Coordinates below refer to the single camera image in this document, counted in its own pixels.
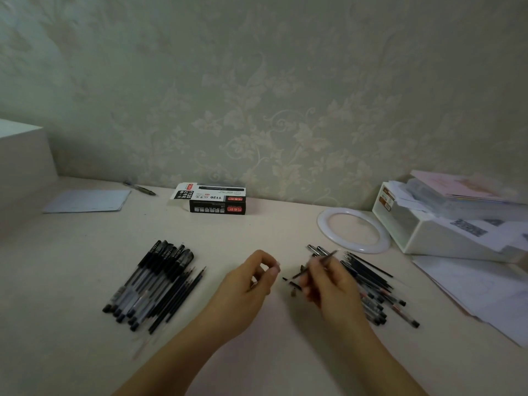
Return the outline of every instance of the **forearm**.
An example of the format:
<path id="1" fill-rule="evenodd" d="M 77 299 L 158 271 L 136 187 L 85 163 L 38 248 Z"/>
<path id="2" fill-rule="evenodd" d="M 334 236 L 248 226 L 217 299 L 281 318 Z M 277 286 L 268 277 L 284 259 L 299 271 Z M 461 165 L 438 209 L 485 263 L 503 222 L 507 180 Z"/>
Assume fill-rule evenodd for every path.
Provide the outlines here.
<path id="1" fill-rule="evenodd" d="M 422 387 L 388 352 L 372 328 L 356 325 L 342 335 L 343 357 L 370 396 L 427 396 Z"/>
<path id="2" fill-rule="evenodd" d="M 192 321 L 145 363 L 114 396 L 181 396 L 221 345 Z"/>

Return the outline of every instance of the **white ring light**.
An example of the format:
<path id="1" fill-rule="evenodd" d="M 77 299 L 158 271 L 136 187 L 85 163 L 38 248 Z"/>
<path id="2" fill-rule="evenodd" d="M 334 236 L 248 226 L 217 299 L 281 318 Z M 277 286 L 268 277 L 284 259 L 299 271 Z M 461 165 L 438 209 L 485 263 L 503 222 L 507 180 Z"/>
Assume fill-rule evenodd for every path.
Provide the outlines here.
<path id="1" fill-rule="evenodd" d="M 368 222 L 369 224 L 372 224 L 372 226 L 374 226 L 377 229 L 379 233 L 378 242 L 376 244 L 352 243 L 352 242 L 349 242 L 337 236 L 330 229 L 330 226 L 328 226 L 328 219 L 332 215 L 335 215 L 335 214 L 355 215 L 361 219 L 365 219 L 366 222 Z M 389 247 L 391 246 L 391 238 L 387 230 L 383 227 L 383 225 L 381 225 L 378 221 L 376 221 L 372 217 L 369 217 L 368 215 L 358 210 L 352 210 L 350 208 L 327 208 L 325 211 L 321 212 L 319 216 L 317 217 L 317 226 L 319 226 L 319 229 L 321 229 L 321 232 L 323 232 L 324 235 L 328 239 L 352 251 L 359 251 L 361 253 L 366 253 L 366 254 L 377 254 L 377 253 L 383 253 L 384 251 L 387 251 Z"/>

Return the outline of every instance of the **right hand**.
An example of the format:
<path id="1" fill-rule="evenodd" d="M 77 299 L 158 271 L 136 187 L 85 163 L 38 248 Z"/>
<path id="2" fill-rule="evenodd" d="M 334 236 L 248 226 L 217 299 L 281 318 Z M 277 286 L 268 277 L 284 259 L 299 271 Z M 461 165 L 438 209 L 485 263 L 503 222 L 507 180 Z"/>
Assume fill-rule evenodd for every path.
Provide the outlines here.
<path id="1" fill-rule="evenodd" d="M 308 301 L 319 307 L 325 321 L 339 334 L 369 327 L 356 281 L 336 258 L 331 257 L 326 269 L 320 259 L 310 259 L 308 272 L 299 279 Z"/>

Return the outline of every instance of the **floral wallpaper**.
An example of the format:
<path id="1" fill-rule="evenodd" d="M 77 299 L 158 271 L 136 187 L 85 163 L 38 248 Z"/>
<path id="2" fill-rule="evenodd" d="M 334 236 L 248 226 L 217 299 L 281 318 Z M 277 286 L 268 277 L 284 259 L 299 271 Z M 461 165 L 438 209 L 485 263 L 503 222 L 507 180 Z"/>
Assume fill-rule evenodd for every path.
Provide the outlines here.
<path id="1" fill-rule="evenodd" d="M 370 207 L 528 166 L 528 0 L 0 0 L 0 115 L 60 174 Z"/>

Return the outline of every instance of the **left hand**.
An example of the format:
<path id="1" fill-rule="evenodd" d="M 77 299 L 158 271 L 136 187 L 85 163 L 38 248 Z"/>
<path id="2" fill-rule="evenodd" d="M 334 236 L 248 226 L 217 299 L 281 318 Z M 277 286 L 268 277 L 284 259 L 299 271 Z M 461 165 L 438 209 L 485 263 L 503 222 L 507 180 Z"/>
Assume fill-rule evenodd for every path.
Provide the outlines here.
<path id="1" fill-rule="evenodd" d="M 260 266 L 269 268 L 264 271 Z M 211 301 L 196 318 L 220 344 L 237 337 L 253 322 L 281 268 L 268 253 L 257 250 L 226 275 Z"/>

